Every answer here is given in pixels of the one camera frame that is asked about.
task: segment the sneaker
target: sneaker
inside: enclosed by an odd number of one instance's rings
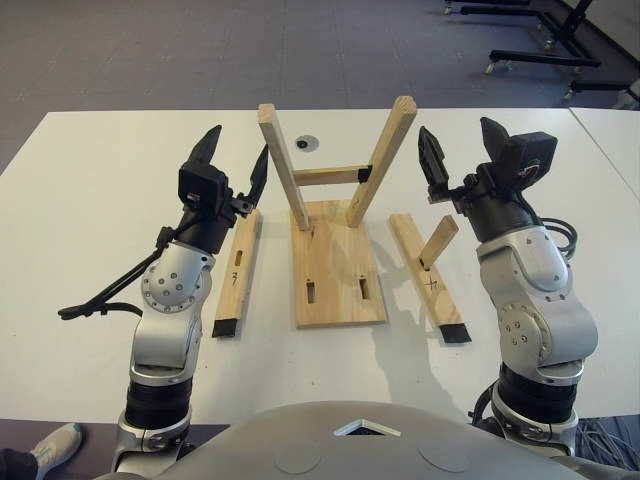
[[[31,453],[38,462],[38,476],[42,480],[54,467],[69,460],[82,443],[82,426],[67,423],[38,442]]]

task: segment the gray carpet floor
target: gray carpet floor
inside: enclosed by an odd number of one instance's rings
[[[553,0],[536,6],[566,13]],[[442,0],[0,0],[0,171],[48,111],[554,107],[566,67],[483,75],[493,48],[542,51],[536,21],[443,15]],[[586,27],[603,60],[640,74]],[[615,93],[577,106],[609,107]]]

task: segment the wooden leg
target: wooden leg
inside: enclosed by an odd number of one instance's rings
[[[418,257],[424,241],[411,215],[408,213],[391,215],[389,224],[409,265],[416,288],[429,310],[431,321],[440,328],[445,342],[471,341],[440,272],[434,264],[425,268],[420,263]],[[454,332],[453,339],[446,336],[452,330]]]
[[[258,210],[238,220],[213,324],[213,337],[233,337],[236,324],[244,319],[261,223]]]
[[[262,104],[258,107],[258,123],[264,140],[269,146],[269,153],[280,177],[280,182],[282,182],[289,205],[291,205],[298,228],[308,230],[309,216],[304,207],[300,189],[293,178],[291,158],[276,116],[276,109],[272,103]]]
[[[350,227],[357,227],[362,221],[417,113],[416,102],[411,97],[398,97],[394,102],[369,161],[372,166],[369,180],[358,186],[347,210]]]

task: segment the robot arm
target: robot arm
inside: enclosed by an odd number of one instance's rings
[[[570,455],[576,386],[584,359],[596,348],[597,330],[572,291],[568,260],[575,230],[540,219],[522,197],[549,171],[557,140],[542,132],[510,137],[488,118],[481,124],[491,162],[453,190],[437,139],[424,127],[419,138],[430,201],[451,200],[469,219],[481,242],[482,284],[498,314],[500,377],[478,401],[473,423],[548,455]],[[570,244],[558,248],[549,230],[563,231]],[[482,420],[489,401],[495,418]]]
[[[97,311],[141,315],[129,369],[127,404],[118,422],[112,470],[153,477],[187,453],[189,400],[202,337],[202,306],[210,272],[236,216],[257,205],[266,183],[268,150],[262,150],[248,195],[233,196],[224,172],[210,164],[222,127],[196,144],[179,172],[184,214],[174,230],[164,227],[156,251],[83,305],[61,310],[65,320]],[[142,275],[142,310],[106,301]]]

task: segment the white table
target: white table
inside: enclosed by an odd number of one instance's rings
[[[366,162],[387,111],[283,111],[295,168]],[[451,185],[487,156],[479,118],[513,134],[560,139],[551,172],[526,192],[541,215],[580,232],[575,291],[600,330],[576,408],[581,416],[640,411],[640,204],[568,110],[421,110],[365,216],[388,324],[298,331],[291,297],[288,205],[276,172],[261,200],[264,225],[248,308],[235,339],[209,338],[231,235],[218,256],[203,312],[205,338],[194,379],[194,423],[229,423],[271,407],[312,400],[391,401],[464,421],[500,363],[495,311],[480,283],[477,241],[460,233],[439,259],[473,342],[445,346],[403,267],[387,225],[411,212],[426,237],[450,204],[427,204],[417,162],[420,125],[440,139]],[[253,111],[48,114],[0,177],[0,418],[115,422],[125,404],[136,317],[112,313],[63,322],[62,306],[86,300],[153,248],[161,225],[180,218],[177,172],[192,146],[224,128],[215,164],[247,189],[263,144]],[[307,201],[350,198],[353,186],[307,187]],[[138,288],[119,300],[139,303]]]
[[[596,108],[571,112],[640,201],[640,112]]]

